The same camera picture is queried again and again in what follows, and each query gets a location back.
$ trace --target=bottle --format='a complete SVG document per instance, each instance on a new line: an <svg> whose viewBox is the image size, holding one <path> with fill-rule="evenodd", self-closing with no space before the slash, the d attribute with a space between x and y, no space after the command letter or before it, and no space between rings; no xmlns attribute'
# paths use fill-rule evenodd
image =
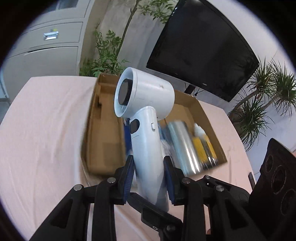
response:
<svg viewBox="0 0 296 241"><path fill-rule="evenodd" d="M204 169L210 169L218 165L217 156L209 137L196 123L194 124L194 137L192 141Z"/></svg>

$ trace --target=black speaker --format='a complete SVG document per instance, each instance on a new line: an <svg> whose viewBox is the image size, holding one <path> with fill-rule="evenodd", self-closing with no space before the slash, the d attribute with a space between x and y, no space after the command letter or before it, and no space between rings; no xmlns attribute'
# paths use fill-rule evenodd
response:
<svg viewBox="0 0 296 241"><path fill-rule="evenodd" d="M296 157L270 139L249 213L268 240L296 240Z"/></svg>

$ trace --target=floor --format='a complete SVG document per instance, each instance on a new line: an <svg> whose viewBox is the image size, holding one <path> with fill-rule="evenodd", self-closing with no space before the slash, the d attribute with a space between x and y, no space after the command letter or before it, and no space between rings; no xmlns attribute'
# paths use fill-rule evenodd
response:
<svg viewBox="0 0 296 241"><path fill-rule="evenodd" d="M7 102L0 102L0 124L9 108L9 104Z"/></svg>

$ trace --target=cardboard box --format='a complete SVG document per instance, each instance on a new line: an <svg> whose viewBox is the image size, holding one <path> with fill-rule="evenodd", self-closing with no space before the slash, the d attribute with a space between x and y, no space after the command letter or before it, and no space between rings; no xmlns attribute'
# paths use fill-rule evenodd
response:
<svg viewBox="0 0 296 241"><path fill-rule="evenodd" d="M113 175L125 163L123 120L114 112L114 94L118 80L118 76L101 74L95 86L81 152L90 173ZM194 123L200 125L213 145L219 164L227 162L216 134L195 97L175 90L173 109L159 123L163 126L165 122L174 120L184 121L192 135Z"/></svg>

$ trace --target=television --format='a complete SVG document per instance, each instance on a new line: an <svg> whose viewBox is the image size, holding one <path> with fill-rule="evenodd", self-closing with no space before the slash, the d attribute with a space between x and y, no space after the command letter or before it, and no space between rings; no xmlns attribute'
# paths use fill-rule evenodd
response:
<svg viewBox="0 0 296 241"><path fill-rule="evenodd" d="M147 62L231 101L259 65L236 27L205 0L180 0Z"/></svg>

